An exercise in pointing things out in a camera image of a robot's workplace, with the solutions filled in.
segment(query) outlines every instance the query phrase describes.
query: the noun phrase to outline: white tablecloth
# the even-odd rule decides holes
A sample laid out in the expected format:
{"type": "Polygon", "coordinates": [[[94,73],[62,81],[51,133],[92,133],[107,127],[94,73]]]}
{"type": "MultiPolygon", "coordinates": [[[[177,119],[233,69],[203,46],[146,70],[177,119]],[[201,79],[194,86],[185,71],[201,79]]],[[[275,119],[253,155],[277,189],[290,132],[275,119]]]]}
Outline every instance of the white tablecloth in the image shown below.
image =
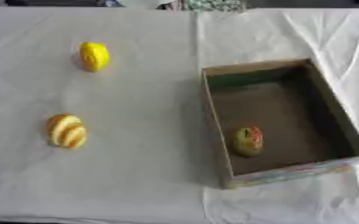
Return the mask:
{"type": "Polygon", "coordinates": [[[359,168],[214,189],[199,69],[292,57],[319,64],[359,128],[359,10],[0,8],[0,220],[359,223],[359,168]],[[80,70],[83,41],[112,63],[80,70]],[[76,152],[46,144],[63,112],[88,126],[76,152]]]}

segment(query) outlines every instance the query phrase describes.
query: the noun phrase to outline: table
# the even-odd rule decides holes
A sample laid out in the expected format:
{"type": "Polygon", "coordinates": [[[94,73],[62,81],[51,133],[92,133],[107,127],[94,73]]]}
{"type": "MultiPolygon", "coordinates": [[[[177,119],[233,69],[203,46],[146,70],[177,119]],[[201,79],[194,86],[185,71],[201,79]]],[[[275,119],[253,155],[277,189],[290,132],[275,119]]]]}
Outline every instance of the table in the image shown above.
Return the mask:
{"type": "Polygon", "coordinates": [[[359,167],[215,188],[201,67],[293,57],[319,65],[359,129],[359,10],[0,8],[0,220],[359,223],[359,167]],[[83,41],[113,63],[83,72],[83,41]],[[76,152],[42,133],[63,112],[88,126],[76,152]]]}

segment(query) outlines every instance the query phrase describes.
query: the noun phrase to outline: small ball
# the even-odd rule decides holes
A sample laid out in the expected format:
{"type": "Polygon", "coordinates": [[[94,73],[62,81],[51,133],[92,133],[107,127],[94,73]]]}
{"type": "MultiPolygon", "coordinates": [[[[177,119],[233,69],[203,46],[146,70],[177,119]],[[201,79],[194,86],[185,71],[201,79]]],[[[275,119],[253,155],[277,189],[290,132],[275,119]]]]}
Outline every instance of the small ball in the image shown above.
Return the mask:
{"type": "Polygon", "coordinates": [[[89,71],[104,68],[110,60],[109,50],[103,43],[84,42],[80,48],[81,60],[89,71]]]}
{"type": "Polygon", "coordinates": [[[235,135],[234,148],[245,157],[255,157],[262,152],[263,135],[258,127],[240,128],[235,135]]]}
{"type": "Polygon", "coordinates": [[[52,144],[69,150],[81,147],[87,140],[87,130],[75,115],[52,116],[47,121],[46,130],[52,144]]]}

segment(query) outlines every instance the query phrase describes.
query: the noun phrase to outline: cardboard box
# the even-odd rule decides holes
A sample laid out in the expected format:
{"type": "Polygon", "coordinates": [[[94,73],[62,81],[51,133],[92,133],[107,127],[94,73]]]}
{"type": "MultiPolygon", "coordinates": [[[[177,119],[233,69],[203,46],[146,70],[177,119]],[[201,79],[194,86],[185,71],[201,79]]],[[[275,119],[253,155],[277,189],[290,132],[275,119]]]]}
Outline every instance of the cardboard box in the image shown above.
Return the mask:
{"type": "Polygon", "coordinates": [[[211,139],[222,186],[235,188],[347,170],[359,163],[359,135],[308,59],[202,70],[211,139]],[[263,152],[232,149],[242,127],[258,126],[263,152]]]}

